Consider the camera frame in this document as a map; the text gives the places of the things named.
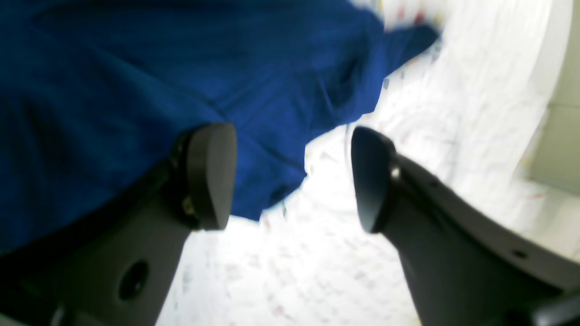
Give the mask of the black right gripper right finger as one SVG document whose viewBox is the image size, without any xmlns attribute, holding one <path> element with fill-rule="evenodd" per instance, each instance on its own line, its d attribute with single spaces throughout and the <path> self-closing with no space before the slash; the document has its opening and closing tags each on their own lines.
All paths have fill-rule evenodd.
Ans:
<svg viewBox="0 0 580 326">
<path fill-rule="evenodd" d="M 579 264 L 492 221 L 393 142 L 356 127 L 363 229 L 397 249 L 423 326 L 577 326 Z"/>
</svg>

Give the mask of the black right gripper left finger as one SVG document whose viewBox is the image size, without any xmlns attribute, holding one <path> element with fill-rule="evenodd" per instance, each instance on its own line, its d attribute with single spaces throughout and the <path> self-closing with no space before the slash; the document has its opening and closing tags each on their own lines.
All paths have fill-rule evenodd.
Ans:
<svg viewBox="0 0 580 326">
<path fill-rule="evenodd" d="M 236 163 L 233 124 L 181 134 L 122 194 L 1 258 L 1 324 L 155 325 L 190 233 L 225 229 Z"/>
</svg>

